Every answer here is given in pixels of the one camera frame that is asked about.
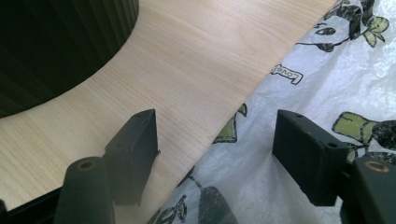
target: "black clamp jaw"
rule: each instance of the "black clamp jaw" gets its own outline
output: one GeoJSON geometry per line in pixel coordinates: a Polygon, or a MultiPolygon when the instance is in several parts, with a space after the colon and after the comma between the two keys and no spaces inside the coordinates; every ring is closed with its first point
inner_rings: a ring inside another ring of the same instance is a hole
{"type": "Polygon", "coordinates": [[[108,143],[103,158],[73,162],[61,188],[9,212],[0,201],[0,223],[113,224],[113,202],[140,204],[158,154],[155,110],[135,114],[108,143]]]}
{"type": "Polygon", "coordinates": [[[396,223],[396,169],[352,151],[306,117],[278,110],[273,154],[316,206],[343,200],[345,224],[396,223]]]}

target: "wood grain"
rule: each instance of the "wood grain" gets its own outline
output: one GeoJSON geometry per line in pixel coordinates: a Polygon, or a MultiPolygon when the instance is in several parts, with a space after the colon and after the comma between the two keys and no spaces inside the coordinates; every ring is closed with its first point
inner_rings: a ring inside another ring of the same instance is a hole
{"type": "Polygon", "coordinates": [[[129,208],[129,223],[145,223],[333,3],[142,0],[133,34],[102,69],[60,97],[0,119],[0,198],[12,209],[60,187],[71,162],[102,156],[129,117],[155,108],[162,153],[141,206],[129,208]]]}

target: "green cartoon character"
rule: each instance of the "green cartoon character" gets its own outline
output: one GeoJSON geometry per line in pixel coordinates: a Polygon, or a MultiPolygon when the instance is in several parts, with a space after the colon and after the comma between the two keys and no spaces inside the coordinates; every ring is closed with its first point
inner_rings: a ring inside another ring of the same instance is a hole
{"type": "Polygon", "coordinates": [[[364,148],[365,155],[396,165],[396,155],[390,152],[369,151],[373,139],[382,147],[396,153],[396,120],[373,121],[361,115],[344,112],[335,121],[332,131],[353,138],[360,146],[348,143],[357,151],[364,148]]]}
{"type": "Polygon", "coordinates": [[[248,114],[248,107],[242,104],[238,111],[233,115],[233,117],[226,123],[224,128],[220,131],[219,135],[216,137],[213,144],[216,143],[235,143],[238,140],[237,130],[236,130],[236,115],[240,113],[244,117],[248,114]]]}
{"type": "Polygon", "coordinates": [[[374,48],[389,28],[389,20],[373,12],[375,0],[338,0],[321,21],[314,26],[309,37],[297,45],[316,46],[325,52],[333,52],[337,46],[364,36],[374,48]]]}

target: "black plastic part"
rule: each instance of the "black plastic part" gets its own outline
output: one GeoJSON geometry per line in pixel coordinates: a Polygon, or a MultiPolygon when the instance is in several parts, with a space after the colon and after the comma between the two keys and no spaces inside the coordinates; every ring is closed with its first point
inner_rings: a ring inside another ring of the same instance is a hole
{"type": "Polygon", "coordinates": [[[55,189],[8,212],[9,223],[50,224],[55,217],[61,189],[55,189]]]}
{"type": "Polygon", "coordinates": [[[158,152],[155,110],[133,115],[106,146],[104,159],[115,204],[140,203],[158,152]]]}
{"type": "Polygon", "coordinates": [[[93,75],[126,42],[138,0],[0,1],[0,118],[93,75]]]}
{"type": "Polygon", "coordinates": [[[306,117],[278,110],[273,154],[316,206],[332,206],[336,173],[347,164],[347,144],[306,117]]]}
{"type": "Polygon", "coordinates": [[[359,206],[351,207],[343,203],[341,206],[340,218],[343,224],[367,224],[359,206]]]}
{"type": "Polygon", "coordinates": [[[9,215],[3,200],[0,200],[0,223],[9,224],[9,215]]]}
{"type": "Polygon", "coordinates": [[[115,223],[102,158],[84,158],[67,168],[53,223],[115,223]]]}
{"type": "Polygon", "coordinates": [[[368,224],[396,223],[396,168],[372,158],[358,158],[351,172],[361,211],[368,224]]]}

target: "black cylindrical object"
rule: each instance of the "black cylindrical object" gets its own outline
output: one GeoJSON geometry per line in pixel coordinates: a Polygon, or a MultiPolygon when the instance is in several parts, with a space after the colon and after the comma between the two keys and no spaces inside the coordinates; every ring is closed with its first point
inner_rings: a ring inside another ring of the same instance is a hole
{"type": "Polygon", "coordinates": [[[66,171],[54,224],[115,223],[105,160],[89,157],[66,171]]]}
{"type": "Polygon", "coordinates": [[[93,75],[125,43],[138,9],[138,0],[1,1],[0,118],[93,75]]]}

